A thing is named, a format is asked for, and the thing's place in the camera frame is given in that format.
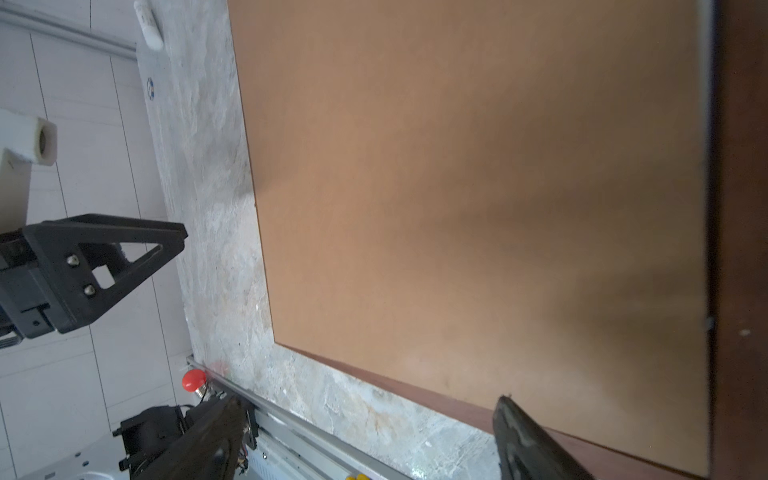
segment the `brown board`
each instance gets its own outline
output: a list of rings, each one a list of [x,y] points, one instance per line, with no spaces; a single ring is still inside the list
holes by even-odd
[[[707,473],[696,2],[230,0],[275,340]]]

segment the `metal bar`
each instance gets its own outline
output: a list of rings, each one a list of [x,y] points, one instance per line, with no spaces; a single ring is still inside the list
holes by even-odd
[[[30,8],[0,2],[0,22],[35,33],[71,41],[110,55],[136,60],[136,43],[97,33],[75,23],[37,12]]]
[[[410,477],[398,472],[394,468],[381,463],[370,455],[361,452],[355,447],[342,442],[337,437],[330,435],[323,430],[318,429],[311,423],[300,419],[293,413],[280,408],[274,403],[263,399],[250,390],[246,390],[243,387],[232,383],[225,379],[218,373],[208,369],[205,365],[195,362],[192,356],[187,357],[187,363],[194,368],[203,370],[208,379],[222,386],[225,390],[229,390],[232,393],[236,393],[239,396],[247,399],[253,403],[257,410],[258,419],[264,420],[264,415],[268,415],[270,421],[266,424],[272,428],[277,429],[276,426],[281,424],[285,430],[280,431],[280,436],[275,435],[275,439],[279,439],[281,442],[288,441],[293,446],[288,445],[291,449],[296,451],[296,447],[301,443],[300,449],[305,449],[305,452],[311,452],[311,455],[317,455],[318,452],[325,452],[326,462],[335,465],[335,468],[349,468],[350,471],[355,473],[363,473],[370,478],[381,478],[382,480],[410,480]],[[329,468],[329,464],[316,465]]]

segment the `white tube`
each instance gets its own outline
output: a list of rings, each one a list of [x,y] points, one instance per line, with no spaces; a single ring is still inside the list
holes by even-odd
[[[160,30],[157,29],[157,23],[154,20],[152,9],[147,0],[136,0],[134,2],[134,10],[139,19],[141,34],[144,35],[147,46],[155,51],[162,50],[163,37],[160,35]]]

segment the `black mechanical component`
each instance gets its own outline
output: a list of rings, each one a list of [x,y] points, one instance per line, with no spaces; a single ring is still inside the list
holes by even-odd
[[[97,214],[0,234],[0,348],[90,325],[178,255],[185,238],[181,223]],[[120,243],[157,245],[130,262]],[[100,266],[114,285],[99,286]]]
[[[235,396],[213,397],[187,411],[154,407],[125,420],[128,457],[120,469],[136,480],[230,480],[240,461],[246,408]]]
[[[502,480],[594,480],[509,397],[496,404],[493,432]]]

